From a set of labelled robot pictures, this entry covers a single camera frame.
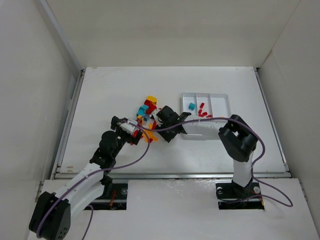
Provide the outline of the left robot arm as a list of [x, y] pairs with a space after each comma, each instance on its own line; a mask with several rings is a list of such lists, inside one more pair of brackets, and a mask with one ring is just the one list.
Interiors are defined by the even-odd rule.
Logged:
[[116, 157], [123, 146], [137, 145], [145, 133], [141, 121], [114, 116], [111, 129], [102, 134], [97, 150], [84, 169], [57, 191], [40, 194], [28, 229], [39, 239], [63, 240], [73, 218], [110, 191], [112, 179], [108, 174], [117, 169]]

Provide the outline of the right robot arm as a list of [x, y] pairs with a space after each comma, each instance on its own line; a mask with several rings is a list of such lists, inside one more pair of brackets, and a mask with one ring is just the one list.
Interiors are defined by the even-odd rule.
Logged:
[[232, 182], [242, 188], [252, 182], [251, 165], [258, 139], [240, 116], [233, 114], [230, 118], [203, 118], [190, 112], [177, 114], [168, 106], [151, 115], [156, 122], [155, 129], [166, 142], [178, 134], [220, 140], [233, 159]]

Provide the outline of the red round lego piece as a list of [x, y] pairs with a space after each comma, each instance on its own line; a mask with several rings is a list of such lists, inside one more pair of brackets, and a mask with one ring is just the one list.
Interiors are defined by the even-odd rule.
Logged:
[[135, 130], [134, 133], [132, 134], [132, 136], [134, 138], [141, 138], [142, 137], [142, 131], [141, 130]]

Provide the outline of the large teal lego assembly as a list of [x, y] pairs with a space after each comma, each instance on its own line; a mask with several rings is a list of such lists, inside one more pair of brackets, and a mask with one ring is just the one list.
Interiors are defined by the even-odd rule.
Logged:
[[141, 105], [136, 113], [136, 117], [143, 117], [144, 121], [149, 120], [149, 115], [147, 114], [147, 110], [149, 109], [148, 105]]

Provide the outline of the large red lego assembly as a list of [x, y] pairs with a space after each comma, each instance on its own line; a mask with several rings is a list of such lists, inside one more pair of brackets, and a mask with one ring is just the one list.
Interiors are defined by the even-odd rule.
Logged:
[[144, 104], [148, 106], [147, 110], [145, 111], [146, 115], [150, 115], [155, 109], [157, 109], [157, 102], [156, 101], [151, 101], [146, 99], [144, 101]]

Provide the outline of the teal lego in tray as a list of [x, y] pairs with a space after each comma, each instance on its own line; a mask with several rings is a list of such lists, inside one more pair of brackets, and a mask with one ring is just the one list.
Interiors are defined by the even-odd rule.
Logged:
[[192, 102], [188, 105], [188, 109], [191, 111], [193, 111], [195, 108], [196, 108], [196, 105]]

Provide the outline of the white divided tray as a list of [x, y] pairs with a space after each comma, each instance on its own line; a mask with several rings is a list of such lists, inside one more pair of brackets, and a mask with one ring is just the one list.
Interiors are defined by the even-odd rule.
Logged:
[[[182, 111], [191, 113], [187, 120], [209, 119], [209, 118], [229, 118], [231, 113], [229, 97], [225, 93], [182, 93]], [[196, 105], [194, 110], [189, 109], [189, 104]], [[182, 126], [186, 128], [187, 134], [182, 137], [186, 140], [219, 140], [219, 129], [225, 125], [226, 121], [197, 121], [186, 123]]]

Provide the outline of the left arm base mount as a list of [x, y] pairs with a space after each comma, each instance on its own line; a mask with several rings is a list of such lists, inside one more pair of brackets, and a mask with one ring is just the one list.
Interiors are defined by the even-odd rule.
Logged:
[[104, 187], [102, 195], [98, 198], [98, 209], [107, 211], [122, 211], [127, 209], [128, 182], [114, 181], [106, 176], [101, 184]]

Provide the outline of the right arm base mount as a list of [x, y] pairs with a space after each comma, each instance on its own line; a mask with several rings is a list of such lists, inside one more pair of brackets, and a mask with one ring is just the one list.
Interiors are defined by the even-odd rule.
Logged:
[[242, 187], [231, 182], [217, 182], [216, 197], [220, 210], [264, 210], [261, 189], [257, 182]]

